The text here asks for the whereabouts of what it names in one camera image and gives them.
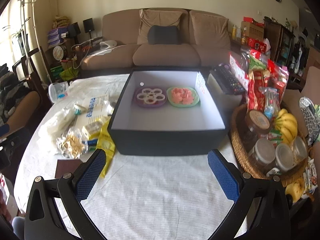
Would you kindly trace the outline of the banana bunch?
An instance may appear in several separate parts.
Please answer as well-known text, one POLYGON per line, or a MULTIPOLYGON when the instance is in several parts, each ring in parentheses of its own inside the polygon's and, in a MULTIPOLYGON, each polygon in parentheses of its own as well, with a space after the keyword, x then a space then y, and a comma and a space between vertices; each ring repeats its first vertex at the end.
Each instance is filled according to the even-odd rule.
POLYGON ((276 130, 281 133, 281 138, 286 144, 290 144, 298 135, 298 123, 295 116, 287 109, 281 109, 273 121, 276 130))

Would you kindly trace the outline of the black storage box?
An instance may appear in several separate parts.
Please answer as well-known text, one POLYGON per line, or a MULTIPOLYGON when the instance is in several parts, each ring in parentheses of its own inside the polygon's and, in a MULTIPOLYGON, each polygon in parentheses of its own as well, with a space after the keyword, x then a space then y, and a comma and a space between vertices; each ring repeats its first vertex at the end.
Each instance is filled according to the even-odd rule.
POLYGON ((175 69, 133 71, 121 91, 108 132, 122 155, 202 155, 218 148, 227 135, 203 75, 196 70, 175 69), (199 102, 175 107, 166 101, 160 107, 140 107, 134 98, 143 88, 195 89, 199 102))

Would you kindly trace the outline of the wicker basket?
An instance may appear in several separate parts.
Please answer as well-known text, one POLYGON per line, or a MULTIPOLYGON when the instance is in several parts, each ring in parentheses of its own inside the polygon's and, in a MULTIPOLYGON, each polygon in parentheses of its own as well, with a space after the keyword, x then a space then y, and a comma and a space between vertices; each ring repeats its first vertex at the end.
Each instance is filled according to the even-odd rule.
MULTIPOLYGON (((242 141, 242 135, 239 133, 240 123, 244 121, 247 113, 247 105, 242 104, 236 107, 232 113, 230 120, 231 127, 231 143, 234 150, 234 155, 243 170, 252 175, 253 178, 257 179, 270 179, 264 175, 259 168, 249 162, 248 153, 242 141)), ((305 158, 293 169, 289 170, 285 174, 279 175, 280 181, 283 187, 295 182, 298 178, 302 177, 302 174, 308 163, 308 158, 305 158)))

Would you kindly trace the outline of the white plastic bag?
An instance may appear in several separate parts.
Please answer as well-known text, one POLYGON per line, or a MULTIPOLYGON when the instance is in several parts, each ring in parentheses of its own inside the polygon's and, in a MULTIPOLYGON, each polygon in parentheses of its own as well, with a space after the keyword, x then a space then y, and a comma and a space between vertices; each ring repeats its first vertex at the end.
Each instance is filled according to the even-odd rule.
POLYGON ((40 126, 38 135, 41 138, 55 140, 67 129, 75 118, 73 108, 63 108, 40 126))

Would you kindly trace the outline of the dark lumbar cushion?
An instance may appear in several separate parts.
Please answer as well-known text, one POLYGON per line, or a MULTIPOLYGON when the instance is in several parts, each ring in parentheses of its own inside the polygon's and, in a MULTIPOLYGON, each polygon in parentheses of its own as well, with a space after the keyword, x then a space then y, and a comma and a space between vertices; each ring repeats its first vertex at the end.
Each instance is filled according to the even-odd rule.
POLYGON ((148 32, 148 43, 151 45, 156 44, 181 44, 180 32, 176 26, 159 26, 153 25, 148 32))

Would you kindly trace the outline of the black remote control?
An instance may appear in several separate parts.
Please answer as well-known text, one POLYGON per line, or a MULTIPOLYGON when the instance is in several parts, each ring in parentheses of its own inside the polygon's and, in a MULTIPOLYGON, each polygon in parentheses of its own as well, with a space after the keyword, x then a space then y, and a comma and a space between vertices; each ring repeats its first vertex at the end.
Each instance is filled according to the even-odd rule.
POLYGON ((226 95, 242 95, 245 89, 236 77, 228 70, 227 65, 219 65, 210 70, 210 74, 226 95))

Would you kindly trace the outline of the brown lid glass jar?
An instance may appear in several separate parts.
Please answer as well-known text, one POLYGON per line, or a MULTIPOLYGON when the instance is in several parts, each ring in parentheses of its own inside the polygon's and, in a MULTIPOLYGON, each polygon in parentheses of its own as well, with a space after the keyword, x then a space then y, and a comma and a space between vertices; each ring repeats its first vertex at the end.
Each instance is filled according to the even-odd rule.
POLYGON ((266 137, 272 128, 269 119, 262 112, 255 109, 247 112, 245 116, 245 124, 245 142, 253 142, 261 137, 266 137))

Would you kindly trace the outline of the white flower cutter mould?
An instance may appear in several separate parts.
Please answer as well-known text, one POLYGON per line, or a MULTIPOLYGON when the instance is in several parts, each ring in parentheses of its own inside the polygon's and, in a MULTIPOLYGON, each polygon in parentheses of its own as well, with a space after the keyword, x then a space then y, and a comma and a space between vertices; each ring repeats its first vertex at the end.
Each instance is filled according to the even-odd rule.
POLYGON ((160 88, 143 88, 136 95, 139 103, 144 105, 159 105, 166 101, 166 96, 160 88))

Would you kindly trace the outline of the red snack bag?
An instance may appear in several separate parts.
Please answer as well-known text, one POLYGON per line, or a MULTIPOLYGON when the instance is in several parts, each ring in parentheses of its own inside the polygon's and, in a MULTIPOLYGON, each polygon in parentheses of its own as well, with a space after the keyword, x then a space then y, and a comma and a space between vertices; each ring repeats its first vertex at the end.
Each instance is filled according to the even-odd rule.
POLYGON ((265 107, 265 96, 259 90, 260 87, 267 87, 270 79, 270 72, 261 69, 253 69, 248 74, 248 110, 263 111, 265 107))

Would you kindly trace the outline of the brown sofa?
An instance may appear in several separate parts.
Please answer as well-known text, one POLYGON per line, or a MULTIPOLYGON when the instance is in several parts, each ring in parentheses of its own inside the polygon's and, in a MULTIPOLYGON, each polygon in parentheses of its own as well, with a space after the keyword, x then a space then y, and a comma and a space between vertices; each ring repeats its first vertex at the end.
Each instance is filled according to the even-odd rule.
POLYGON ((87 55, 84 75, 125 72, 133 67, 210 68, 228 63, 228 18, 180 8, 130 9, 103 17, 102 41, 117 45, 87 55))

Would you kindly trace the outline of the brown square pillow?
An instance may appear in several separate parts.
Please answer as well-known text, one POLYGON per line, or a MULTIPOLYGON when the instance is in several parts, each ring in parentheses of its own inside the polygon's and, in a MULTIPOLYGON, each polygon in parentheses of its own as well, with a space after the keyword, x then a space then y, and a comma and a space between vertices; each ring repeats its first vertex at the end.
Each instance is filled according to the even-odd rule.
POLYGON ((148 43, 148 32, 154 25, 161 27, 176 26, 180 28, 181 16, 182 12, 180 11, 140 9, 137 44, 148 43))

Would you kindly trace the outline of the green plate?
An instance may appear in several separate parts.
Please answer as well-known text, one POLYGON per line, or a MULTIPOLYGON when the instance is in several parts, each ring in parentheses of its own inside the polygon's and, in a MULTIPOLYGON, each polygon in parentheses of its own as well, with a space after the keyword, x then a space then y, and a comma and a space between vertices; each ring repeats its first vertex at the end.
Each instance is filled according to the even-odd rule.
POLYGON ((191 87, 170 87, 167 97, 172 106, 181 108, 194 107, 200 101, 196 90, 191 87))

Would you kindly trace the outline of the pink flower moulds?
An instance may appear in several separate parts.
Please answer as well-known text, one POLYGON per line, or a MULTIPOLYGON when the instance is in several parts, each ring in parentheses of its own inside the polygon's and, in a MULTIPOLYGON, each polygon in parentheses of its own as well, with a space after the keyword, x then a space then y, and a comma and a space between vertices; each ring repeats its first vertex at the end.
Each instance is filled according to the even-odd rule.
POLYGON ((192 91, 188 88, 173 88, 171 98, 176 104, 191 105, 194 102, 192 91))

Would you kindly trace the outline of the clear plastic cup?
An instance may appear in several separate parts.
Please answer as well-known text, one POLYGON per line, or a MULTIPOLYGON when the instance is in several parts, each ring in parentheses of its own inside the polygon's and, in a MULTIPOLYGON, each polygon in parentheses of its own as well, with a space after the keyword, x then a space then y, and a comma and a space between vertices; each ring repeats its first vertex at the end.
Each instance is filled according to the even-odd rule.
POLYGON ((68 82, 51 83, 48 87, 50 101, 55 104, 59 99, 68 95, 68 82))

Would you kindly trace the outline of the yellow sachet strip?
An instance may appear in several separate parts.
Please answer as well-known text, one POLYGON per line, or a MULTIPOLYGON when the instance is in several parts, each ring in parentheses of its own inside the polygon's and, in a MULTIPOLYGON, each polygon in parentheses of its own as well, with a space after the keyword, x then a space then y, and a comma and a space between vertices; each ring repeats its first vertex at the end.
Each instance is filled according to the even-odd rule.
POLYGON ((100 178, 105 178, 109 165, 113 159, 114 153, 116 151, 116 146, 108 132, 108 125, 110 123, 110 119, 105 122, 101 128, 96 149, 103 150, 106 155, 105 165, 100 173, 100 178))

